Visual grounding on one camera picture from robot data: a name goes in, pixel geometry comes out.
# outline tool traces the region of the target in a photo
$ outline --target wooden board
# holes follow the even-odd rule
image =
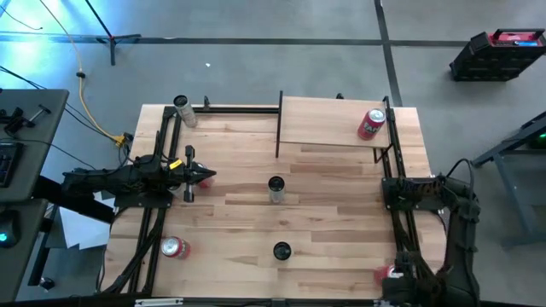
[[[163,107],[142,106],[133,158],[153,150]],[[395,113],[408,176],[428,176],[416,109]],[[167,212],[163,235],[187,240],[192,251],[186,260],[160,255],[154,296],[378,298],[374,270],[392,263],[396,247],[380,197],[382,165],[374,164],[372,150],[283,143],[275,159],[275,115],[198,116],[197,128],[183,127],[178,156],[191,144],[195,160],[218,174],[212,188],[195,191],[195,203],[176,200]],[[274,175],[287,184],[280,206],[268,201]],[[132,208],[113,225],[103,288],[133,255],[141,218],[142,209]],[[415,221],[423,256],[437,269],[443,226],[429,212],[417,211]],[[272,252],[281,240],[293,248],[285,262]],[[145,259],[139,287],[147,267]]]
[[[365,141],[357,135],[364,115],[373,108],[384,111],[385,105],[381,101],[284,96],[281,142],[386,148],[386,125],[372,140]]]

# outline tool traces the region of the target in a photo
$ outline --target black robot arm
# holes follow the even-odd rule
[[[382,187],[386,204],[401,211],[450,210],[442,268],[434,274],[419,252],[399,252],[397,263],[404,268],[404,276],[383,281],[384,299],[422,306],[478,306],[473,254],[477,251],[474,242],[479,206],[472,184],[440,175],[385,178]],[[414,277],[413,266],[421,272],[419,277]]]
[[[186,163],[180,159],[166,163],[155,150],[154,154],[137,157],[132,165],[115,170],[75,169],[63,174],[62,191],[71,197],[93,198],[94,192],[102,190],[114,195],[168,193],[168,189],[186,183],[184,201],[193,202],[193,185],[216,172],[194,162],[195,150],[191,145],[186,146],[185,155]]]

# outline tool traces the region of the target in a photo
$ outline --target keyboard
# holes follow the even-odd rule
[[[19,142],[0,142],[0,188],[7,188],[23,150]]]

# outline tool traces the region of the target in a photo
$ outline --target red object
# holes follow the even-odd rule
[[[389,276],[389,272],[393,269],[393,265],[379,267],[374,272],[375,284],[381,287],[381,283]]]
[[[364,140],[371,140],[377,134],[377,131],[385,123],[385,113],[380,109],[369,110],[362,123],[358,126],[357,134]]]
[[[169,239],[175,239],[176,241],[178,241],[178,249],[172,255],[165,254],[165,256],[167,256],[168,258],[187,258],[189,255],[189,251],[191,250],[189,243],[176,236],[172,236]]]
[[[540,40],[540,36],[537,36],[536,32],[502,32],[496,37],[495,33],[488,33],[489,41],[494,47],[514,47],[516,43],[507,42],[533,42],[536,43],[534,47],[542,47],[543,42]]]
[[[198,163],[198,165],[202,168],[206,168],[206,165],[202,163]],[[213,177],[208,177],[207,179],[203,180],[202,182],[197,183],[197,186],[199,188],[210,188],[212,184],[214,183]]]

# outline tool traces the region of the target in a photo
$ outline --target gray floor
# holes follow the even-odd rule
[[[84,4],[47,1],[61,22],[76,34],[103,34]],[[117,0],[112,8],[95,0],[96,9],[114,34],[188,38],[380,38],[372,0]],[[466,40],[499,27],[540,27],[546,3],[538,0],[457,1],[384,0],[391,39]],[[39,4],[12,0],[13,15],[61,33]],[[26,31],[9,17],[0,31]],[[294,96],[380,99],[390,95],[381,46],[265,45],[120,45],[118,65],[100,44],[80,44],[89,78],[85,96],[104,128],[120,133],[136,127],[143,103],[168,103],[184,93],[192,101],[207,95],[212,103],[275,103],[278,90]],[[71,91],[77,98],[76,61],[68,43],[0,43],[0,65],[49,88]],[[475,158],[520,124],[544,111],[546,60],[519,78],[501,83],[455,83],[448,64],[460,49],[393,47],[404,106],[417,107],[433,172],[448,171],[461,157]],[[6,74],[4,88],[29,88]],[[92,165],[114,167],[111,143],[64,116],[54,143]],[[81,166],[51,150],[43,174],[57,181]],[[493,165],[476,171],[482,213],[474,272],[482,299],[543,305],[546,293],[546,245],[504,250],[500,241],[520,233],[515,212]],[[19,299],[55,298],[92,293],[101,250],[57,251],[46,275],[57,287],[49,293],[22,287]]]

